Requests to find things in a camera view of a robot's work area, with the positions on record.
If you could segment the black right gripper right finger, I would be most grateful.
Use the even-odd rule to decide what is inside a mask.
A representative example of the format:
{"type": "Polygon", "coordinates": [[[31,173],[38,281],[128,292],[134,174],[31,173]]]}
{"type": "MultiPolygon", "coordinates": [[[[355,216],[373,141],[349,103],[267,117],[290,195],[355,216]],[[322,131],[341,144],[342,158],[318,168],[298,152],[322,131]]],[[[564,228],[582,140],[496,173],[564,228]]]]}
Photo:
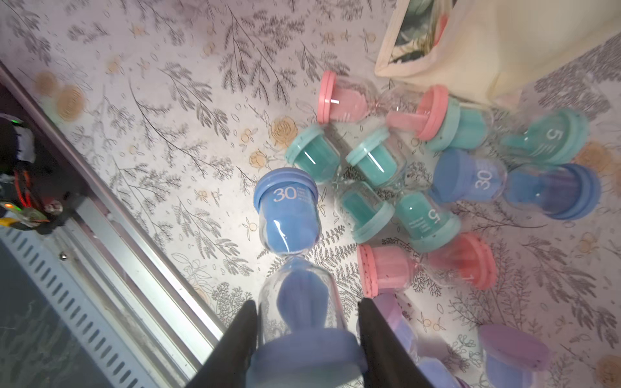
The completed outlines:
{"type": "Polygon", "coordinates": [[[369,298],[358,304],[360,341],[368,370],[364,387],[431,387],[369,298]]]}

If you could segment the blue hourglass front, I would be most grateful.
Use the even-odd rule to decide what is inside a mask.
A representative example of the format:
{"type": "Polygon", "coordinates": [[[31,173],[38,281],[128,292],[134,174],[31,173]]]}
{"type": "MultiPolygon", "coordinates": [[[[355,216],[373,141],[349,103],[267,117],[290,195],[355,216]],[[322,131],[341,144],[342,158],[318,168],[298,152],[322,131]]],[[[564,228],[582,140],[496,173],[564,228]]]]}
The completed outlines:
{"type": "Polygon", "coordinates": [[[320,240],[318,198],[315,181],[297,168],[271,171],[256,185],[260,240],[283,262],[260,291],[248,387],[339,387],[367,370],[336,281],[307,258],[320,240]]]}

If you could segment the canvas tote bag floral print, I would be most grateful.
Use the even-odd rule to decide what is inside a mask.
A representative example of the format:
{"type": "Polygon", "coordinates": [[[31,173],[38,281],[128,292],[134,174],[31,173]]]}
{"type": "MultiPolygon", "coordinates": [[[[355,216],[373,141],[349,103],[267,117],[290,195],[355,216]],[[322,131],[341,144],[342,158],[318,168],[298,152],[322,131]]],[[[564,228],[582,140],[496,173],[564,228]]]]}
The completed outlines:
{"type": "Polygon", "coordinates": [[[420,88],[441,84],[503,108],[515,107],[527,84],[620,32],[618,1],[448,1],[446,24],[434,16],[430,51],[404,61],[395,50],[411,4],[396,3],[375,75],[420,88]]]}

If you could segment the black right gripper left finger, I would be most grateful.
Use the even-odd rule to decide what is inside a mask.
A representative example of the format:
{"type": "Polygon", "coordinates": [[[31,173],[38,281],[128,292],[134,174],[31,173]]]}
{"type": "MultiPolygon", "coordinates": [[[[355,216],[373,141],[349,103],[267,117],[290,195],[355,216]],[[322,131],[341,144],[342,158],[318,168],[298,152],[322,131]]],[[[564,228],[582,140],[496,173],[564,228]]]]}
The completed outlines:
{"type": "Polygon", "coordinates": [[[256,345],[257,308],[253,300],[247,300],[186,387],[245,387],[256,345]]]}

